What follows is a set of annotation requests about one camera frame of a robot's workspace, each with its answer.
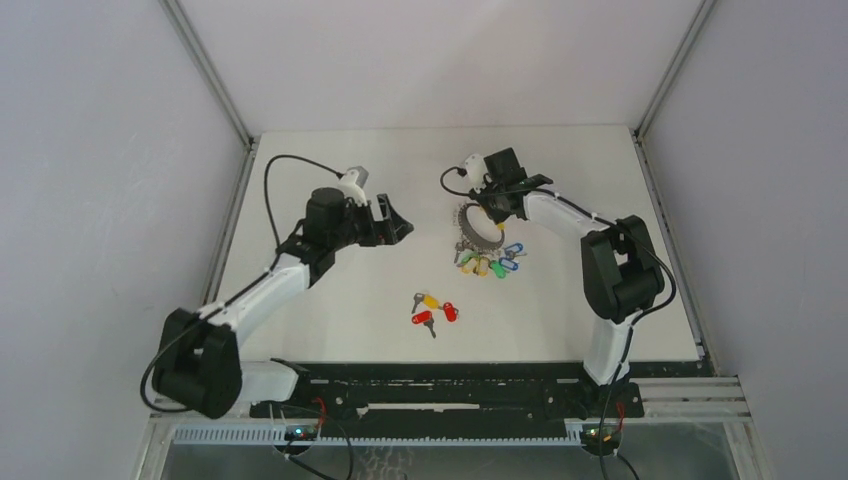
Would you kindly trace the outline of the large keyring with yellow handle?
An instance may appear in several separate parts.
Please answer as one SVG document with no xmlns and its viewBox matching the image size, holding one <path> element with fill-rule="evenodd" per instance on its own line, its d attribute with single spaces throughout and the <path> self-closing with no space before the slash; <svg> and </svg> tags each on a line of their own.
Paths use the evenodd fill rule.
<svg viewBox="0 0 848 480">
<path fill-rule="evenodd" d="M 456 225 L 462 240 L 476 251 L 495 251 L 504 246 L 505 232 L 473 202 L 461 204 L 455 214 Z"/>
</svg>

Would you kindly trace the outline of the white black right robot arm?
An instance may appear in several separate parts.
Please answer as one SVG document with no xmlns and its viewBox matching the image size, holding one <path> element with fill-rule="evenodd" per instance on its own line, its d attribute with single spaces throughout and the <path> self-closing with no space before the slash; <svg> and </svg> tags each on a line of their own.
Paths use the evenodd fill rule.
<svg viewBox="0 0 848 480">
<path fill-rule="evenodd" d="M 516 217 L 562 237 L 579 235 L 583 292 L 596 320 L 583 359 L 590 381 L 578 388 L 578 402 L 589 415 L 605 415 L 618 400 L 613 384 L 628 375 L 636 325 L 669 305 L 657 299 L 663 292 L 678 293 L 645 221 L 636 215 L 610 221 L 579 206 L 553 191 L 549 177 L 528 175 L 511 148 L 470 155 L 460 174 L 469 198 L 495 223 Z"/>
</svg>

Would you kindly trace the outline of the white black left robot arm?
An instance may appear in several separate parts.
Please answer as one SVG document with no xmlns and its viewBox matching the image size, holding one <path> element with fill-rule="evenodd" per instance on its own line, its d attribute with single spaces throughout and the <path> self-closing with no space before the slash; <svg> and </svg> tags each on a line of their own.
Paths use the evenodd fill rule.
<svg viewBox="0 0 848 480">
<path fill-rule="evenodd" d="M 312 192 L 305 215 L 277 246 L 256 279 L 231 298 L 195 311 L 177 308 L 166 318 L 157 354 L 140 382 L 143 403 L 162 413 L 149 390 L 176 402 L 174 412 L 218 419 L 240 402 L 273 401 L 290 417 L 311 407 L 311 388 L 283 360 L 244 361 L 246 340 L 285 302 L 313 287 L 352 246 L 395 245 L 414 230 L 385 194 L 359 205 L 339 188 Z"/>
</svg>

